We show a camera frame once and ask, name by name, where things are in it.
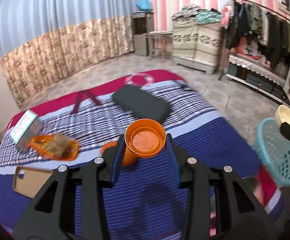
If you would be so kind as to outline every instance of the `silver screw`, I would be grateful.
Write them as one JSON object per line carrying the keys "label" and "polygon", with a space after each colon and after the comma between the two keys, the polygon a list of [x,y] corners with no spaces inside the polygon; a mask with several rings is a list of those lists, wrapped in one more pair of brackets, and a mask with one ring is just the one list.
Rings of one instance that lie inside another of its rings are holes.
{"label": "silver screw", "polygon": [[187,159],[187,162],[189,163],[189,164],[195,164],[195,163],[197,163],[197,160],[195,159],[195,158],[188,158]]}
{"label": "silver screw", "polygon": [[96,164],[100,164],[100,163],[103,163],[104,159],[102,157],[97,157],[94,159],[94,163]]}
{"label": "silver screw", "polygon": [[224,167],[224,171],[225,172],[232,172],[233,171],[233,168],[231,166],[225,166]]}
{"label": "silver screw", "polygon": [[67,170],[67,166],[66,165],[60,165],[59,167],[58,167],[58,171],[60,171],[60,172],[64,172],[64,171],[66,171]]}

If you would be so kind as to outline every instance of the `orange cup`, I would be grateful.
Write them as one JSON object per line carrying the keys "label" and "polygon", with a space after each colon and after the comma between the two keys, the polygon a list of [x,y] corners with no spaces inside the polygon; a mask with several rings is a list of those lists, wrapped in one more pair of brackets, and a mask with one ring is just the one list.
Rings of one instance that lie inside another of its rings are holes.
{"label": "orange cup", "polygon": [[151,158],[160,153],[166,142],[163,126],[151,119],[137,120],[127,127],[125,142],[139,158]]}
{"label": "orange cup", "polygon": [[[116,146],[116,144],[117,144],[117,141],[106,143],[101,149],[101,154],[103,154],[107,148]],[[137,159],[138,159],[137,156],[126,147],[122,165],[123,166],[133,165],[137,161]]]}

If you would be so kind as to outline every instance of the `clothes rack rod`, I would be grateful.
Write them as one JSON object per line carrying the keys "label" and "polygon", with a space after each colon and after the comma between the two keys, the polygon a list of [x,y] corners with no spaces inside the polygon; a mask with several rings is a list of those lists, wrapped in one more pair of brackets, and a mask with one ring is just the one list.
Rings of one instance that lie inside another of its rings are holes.
{"label": "clothes rack rod", "polygon": [[285,16],[283,16],[282,14],[278,13],[277,11],[274,11],[274,10],[271,9],[271,8],[268,8],[268,7],[264,6],[264,5],[261,5],[261,4],[259,4],[259,3],[256,3],[256,2],[253,2],[253,1],[250,1],[250,0],[242,0],[242,1],[249,2],[249,3],[253,3],[253,4],[256,4],[256,5],[260,6],[260,7],[263,7],[263,8],[265,8],[266,10],[269,10],[269,11],[271,11],[271,12],[274,12],[275,14],[281,16],[282,18],[284,18],[285,20],[288,20],[288,21],[290,22],[290,19],[288,19],[287,17],[285,17]]}

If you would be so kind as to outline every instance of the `striped cloth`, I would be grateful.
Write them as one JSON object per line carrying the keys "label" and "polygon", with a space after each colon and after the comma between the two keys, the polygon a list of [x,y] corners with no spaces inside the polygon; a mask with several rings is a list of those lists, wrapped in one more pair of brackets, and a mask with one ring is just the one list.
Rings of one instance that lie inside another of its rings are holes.
{"label": "striped cloth", "polygon": [[[146,85],[144,90],[171,103],[172,114],[163,126],[177,146],[185,148],[189,155],[208,166],[222,168],[230,165],[241,177],[258,173],[260,161],[245,140],[197,92],[183,86],[185,82],[179,76],[161,70],[146,74],[152,76],[153,82],[148,84],[145,79],[133,76],[133,83]],[[117,140],[135,120],[111,100],[111,93],[127,80],[130,82],[130,77],[91,89],[101,106],[83,98],[76,115],[69,114],[74,108],[75,93],[32,109],[44,124],[43,133],[60,131],[73,138],[88,133],[80,140],[80,153],[72,162],[44,160],[32,150],[18,152],[10,142],[9,132],[21,115],[13,118],[0,148],[0,223],[9,232],[31,201],[12,189],[16,165],[21,163],[45,169],[54,169],[61,164],[75,167],[99,156],[101,146]],[[81,235],[80,195],[81,188],[78,187],[75,205],[77,235]],[[187,189],[179,190],[174,183],[164,149],[154,158],[140,159],[133,166],[123,167],[115,188],[104,189],[111,238],[178,239],[186,200]]]}

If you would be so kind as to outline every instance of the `tiled floor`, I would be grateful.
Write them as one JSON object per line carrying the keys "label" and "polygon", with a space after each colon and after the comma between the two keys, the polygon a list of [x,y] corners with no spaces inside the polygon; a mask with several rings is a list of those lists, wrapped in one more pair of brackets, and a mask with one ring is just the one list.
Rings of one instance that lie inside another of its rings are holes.
{"label": "tiled floor", "polygon": [[218,81],[217,75],[207,75],[158,57],[149,61],[148,57],[128,54],[113,58],[83,70],[35,96],[22,109],[39,105],[60,96],[95,87],[129,74],[166,69],[185,78],[199,93],[210,101],[229,120],[233,127],[249,143],[255,139],[258,124],[266,117],[274,117],[278,105],[242,84],[226,80]]}

